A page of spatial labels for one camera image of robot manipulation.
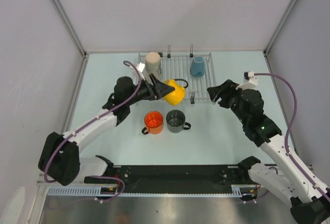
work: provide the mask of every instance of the white wall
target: white wall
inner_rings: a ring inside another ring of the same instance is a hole
[[[330,185],[330,0],[300,0],[270,53],[270,65],[292,83],[298,97],[293,135],[302,159]],[[278,83],[292,115],[288,88]]]
[[[290,0],[61,0],[87,51],[264,50]]]
[[[47,135],[60,132],[82,58],[50,0],[0,0],[0,216],[25,187],[31,208]]]

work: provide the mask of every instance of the blue mug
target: blue mug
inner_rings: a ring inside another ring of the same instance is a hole
[[[195,56],[190,65],[190,74],[194,77],[202,77],[205,73],[205,63],[202,56]]]

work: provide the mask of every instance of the white mug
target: white mug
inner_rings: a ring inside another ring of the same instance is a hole
[[[160,64],[160,55],[156,52],[147,53],[145,56],[145,68],[148,76],[146,80],[152,84],[149,74],[153,74],[156,79],[161,80],[161,64]]]

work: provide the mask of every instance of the robotic arm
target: robotic arm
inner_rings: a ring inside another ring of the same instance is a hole
[[[279,127],[263,113],[261,94],[254,89],[258,85],[254,73],[245,72],[244,81],[238,85],[228,79],[207,91],[213,102],[234,112],[247,138],[274,160],[288,180],[252,156],[238,166],[252,181],[265,186],[289,206],[297,223],[321,223],[330,217],[330,188],[308,169],[285,143]]]
[[[97,136],[108,129],[118,126],[129,115],[129,107],[141,100],[159,100],[174,91],[175,88],[166,85],[153,74],[150,74],[152,84],[143,77],[144,64],[139,63],[134,70],[139,74],[139,84],[134,85],[130,77],[120,77],[107,103],[95,118],[90,119],[80,127],[63,134],[55,132],[48,135],[38,168],[45,172],[46,182],[57,181],[63,186],[72,183],[77,177],[103,175],[108,165],[112,164],[102,156],[79,159],[79,154]],[[54,181],[47,180],[47,175]]]

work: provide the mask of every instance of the yellow mug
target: yellow mug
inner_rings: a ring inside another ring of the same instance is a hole
[[[176,83],[176,81],[184,81],[186,85],[184,87],[180,86]],[[163,97],[163,99],[165,99],[171,105],[177,105],[181,103],[182,99],[184,99],[186,95],[186,88],[188,87],[188,82],[185,79],[176,78],[164,81],[164,84],[174,87],[175,90],[167,94],[165,97]]]

